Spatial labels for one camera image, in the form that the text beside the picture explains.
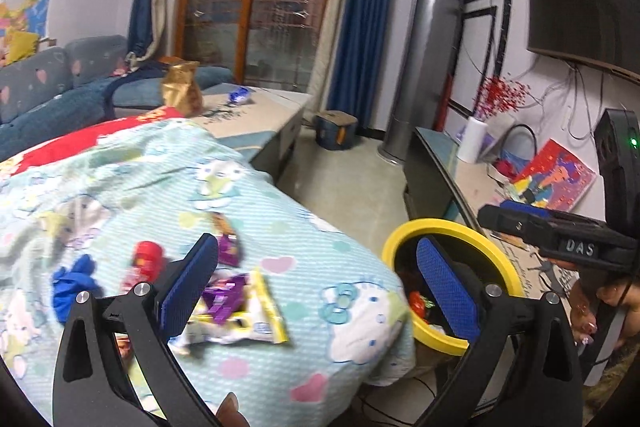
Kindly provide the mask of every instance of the blue sofa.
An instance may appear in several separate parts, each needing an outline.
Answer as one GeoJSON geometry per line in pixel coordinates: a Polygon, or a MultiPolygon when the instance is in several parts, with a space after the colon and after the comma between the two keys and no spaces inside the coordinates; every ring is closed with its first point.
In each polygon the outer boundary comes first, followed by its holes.
{"type": "MultiPolygon", "coordinates": [[[[89,37],[1,68],[0,161],[46,140],[109,120],[113,107],[162,105],[161,78],[129,82],[110,77],[124,63],[126,54],[123,36],[89,37]]],[[[233,81],[226,68],[206,66],[196,72],[202,90],[233,81]]]]}

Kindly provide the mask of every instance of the blue basket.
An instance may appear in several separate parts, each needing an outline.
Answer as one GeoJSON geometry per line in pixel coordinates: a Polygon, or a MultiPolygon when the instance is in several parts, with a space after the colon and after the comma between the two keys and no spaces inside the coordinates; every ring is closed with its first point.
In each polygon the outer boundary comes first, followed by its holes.
{"type": "Polygon", "coordinates": [[[322,111],[316,116],[316,142],[330,151],[353,147],[358,119],[342,111],[322,111]]]}

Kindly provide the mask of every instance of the red bottle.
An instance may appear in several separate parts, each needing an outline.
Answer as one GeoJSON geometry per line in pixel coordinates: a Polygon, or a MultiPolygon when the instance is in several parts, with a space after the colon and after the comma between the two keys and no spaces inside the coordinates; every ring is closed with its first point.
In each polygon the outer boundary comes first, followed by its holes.
{"type": "Polygon", "coordinates": [[[139,282],[155,281],[163,267],[162,247],[152,241],[141,241],[136,245],[133,261],[120,286],[121,291],[126,293],[139,282]]]}

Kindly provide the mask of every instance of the brown paper bag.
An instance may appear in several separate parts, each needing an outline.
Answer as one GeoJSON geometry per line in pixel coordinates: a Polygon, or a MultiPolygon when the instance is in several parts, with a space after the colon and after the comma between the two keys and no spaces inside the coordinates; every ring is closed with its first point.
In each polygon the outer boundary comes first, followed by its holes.
{"type": "Polygon", "coordinates": [[[200,63],[181,61],[172,64],[161,83],[164,105],[175,107],[187,118],[200,114],[203,109],[202,92],[195,81],[200,63]]]}

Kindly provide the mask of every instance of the blue glove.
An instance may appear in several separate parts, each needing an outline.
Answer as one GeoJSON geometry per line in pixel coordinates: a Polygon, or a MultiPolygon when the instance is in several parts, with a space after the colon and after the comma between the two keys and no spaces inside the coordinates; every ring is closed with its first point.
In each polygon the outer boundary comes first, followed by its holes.
{"type": "Polygon", "coordinates": [[[71,306],[81,291],[87,290],[94,295],[101,295],[102,289],[91,277],[95,263],[89,254],[81,255],[67,271],[65,267],[57,270],[52,276],[53,296],[51,299],[56,318],[61,324],[66,323],[71,306]]]}

